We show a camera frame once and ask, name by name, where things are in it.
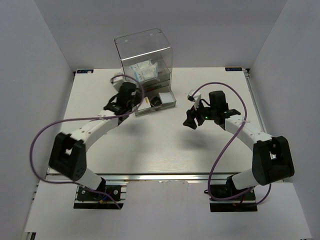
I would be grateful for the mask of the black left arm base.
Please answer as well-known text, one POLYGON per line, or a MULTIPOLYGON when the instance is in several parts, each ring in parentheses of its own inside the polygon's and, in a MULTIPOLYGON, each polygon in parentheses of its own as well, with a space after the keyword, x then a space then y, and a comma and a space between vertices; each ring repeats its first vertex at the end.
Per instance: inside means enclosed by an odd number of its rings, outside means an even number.
POLYGON ((73 208, 78 210, 120 210, 127 193, 127 182, 107 180, 105 194, 95 193, 80 185, 76 189, 73 208))

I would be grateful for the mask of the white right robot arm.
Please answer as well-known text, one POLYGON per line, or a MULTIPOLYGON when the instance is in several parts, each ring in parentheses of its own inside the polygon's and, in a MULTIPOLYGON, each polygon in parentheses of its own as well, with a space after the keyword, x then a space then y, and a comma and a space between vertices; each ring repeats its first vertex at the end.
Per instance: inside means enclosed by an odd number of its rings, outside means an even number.
POLYGON ((195 130, 205 121, 214 121, 252 151, 252 167, 227 178, 227 198, 236 200, 248 188, 265 186, 295 174, 288 140, 284 136, 275 137, 262 132, 246 121, 238 110, 230 109, 223 91, 210 92, 208 106, 203 105, 198 92, 191 91, 187 98, 193 102, 193 107, 186 112, 184 126, 195 130))

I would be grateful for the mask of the black square compact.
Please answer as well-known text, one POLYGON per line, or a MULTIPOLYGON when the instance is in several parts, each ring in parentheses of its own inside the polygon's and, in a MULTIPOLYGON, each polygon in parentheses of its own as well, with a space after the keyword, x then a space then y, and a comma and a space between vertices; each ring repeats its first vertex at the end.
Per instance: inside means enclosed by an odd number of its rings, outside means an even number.
POLYGON ((156 96, 152 100, 150 100, 150 105, 152 107, 159 107, 162 105, 162 101, 158 96, 156 96))

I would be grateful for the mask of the white square card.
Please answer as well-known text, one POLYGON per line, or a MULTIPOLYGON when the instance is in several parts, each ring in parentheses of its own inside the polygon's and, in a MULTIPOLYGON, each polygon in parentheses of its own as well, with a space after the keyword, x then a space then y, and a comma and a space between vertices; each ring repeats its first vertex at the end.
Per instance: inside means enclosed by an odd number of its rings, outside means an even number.
POLYGON ((159 92, 158 96, 162 104, 168 104, 175 101, 170 92, 159 92))

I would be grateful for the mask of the clear acrylic drawer organizer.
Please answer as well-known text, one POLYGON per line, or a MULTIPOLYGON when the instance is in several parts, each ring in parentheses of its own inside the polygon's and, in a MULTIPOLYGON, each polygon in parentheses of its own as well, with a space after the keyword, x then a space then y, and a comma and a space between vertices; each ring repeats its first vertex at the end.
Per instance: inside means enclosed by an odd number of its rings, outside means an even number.
POLYGON ((118 36, 114 43, 122 72, 136 79, 145 92, 135 109, 141 116, 176 106, 172 92, 173 48, 159 28, 118 36))

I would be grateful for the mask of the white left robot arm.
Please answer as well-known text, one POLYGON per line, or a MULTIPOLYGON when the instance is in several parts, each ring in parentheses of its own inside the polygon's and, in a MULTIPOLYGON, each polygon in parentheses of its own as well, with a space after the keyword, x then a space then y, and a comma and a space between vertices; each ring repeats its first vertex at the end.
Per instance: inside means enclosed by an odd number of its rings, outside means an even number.
POLYGON ((107 132, 117 128, 142 100, 142 93, 131 82, 124 82, 97 119, 90 120, 71 133, 60 132, 54 140, 49 167, 71 181, 88 188, 99 200, 105 196, 106 180, 87 167, 87 151, 107 132))

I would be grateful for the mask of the cotton pad packet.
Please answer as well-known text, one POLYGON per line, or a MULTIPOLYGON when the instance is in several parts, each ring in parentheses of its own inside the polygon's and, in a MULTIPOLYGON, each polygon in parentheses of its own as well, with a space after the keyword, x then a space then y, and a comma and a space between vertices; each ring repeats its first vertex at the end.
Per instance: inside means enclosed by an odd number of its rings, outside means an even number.
POLYGON ((158 75, 158 63, 152 63, 150 59, 133 64, 129 67, 129 69, 136 73, 139 72, 147 75, 158 75))
POLYGON ((139 83, 149 84, 150 82, 155 80, 158 77, 158 69, 157 68, 148 68, 148 69, 140 69, 140 70, 132 70, 129 69, 127 73, 137 80, 139 83))

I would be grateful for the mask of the white card with yellow mark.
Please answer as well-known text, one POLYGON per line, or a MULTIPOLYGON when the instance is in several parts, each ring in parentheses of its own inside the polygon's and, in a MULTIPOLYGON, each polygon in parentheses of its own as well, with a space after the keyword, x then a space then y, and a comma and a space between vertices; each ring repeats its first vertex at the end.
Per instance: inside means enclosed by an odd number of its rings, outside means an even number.
POLYGON ((151 108, 151 104, 148 97, 145 97, 142 101, 142 104, 138 108, 140 111, 151 108))

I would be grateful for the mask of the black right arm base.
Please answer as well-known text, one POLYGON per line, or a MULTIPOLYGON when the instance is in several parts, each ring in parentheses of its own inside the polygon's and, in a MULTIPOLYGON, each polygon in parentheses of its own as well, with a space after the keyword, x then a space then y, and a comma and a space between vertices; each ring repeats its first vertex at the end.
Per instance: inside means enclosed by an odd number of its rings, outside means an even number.
POLYGON ((209 207, 211 213, 240 213, 257 212, 256 195, 253 188, 238 190, 227 180, 225 184, 211 184, 209 195, 208 189, 203 191, 209 196, 209 207))

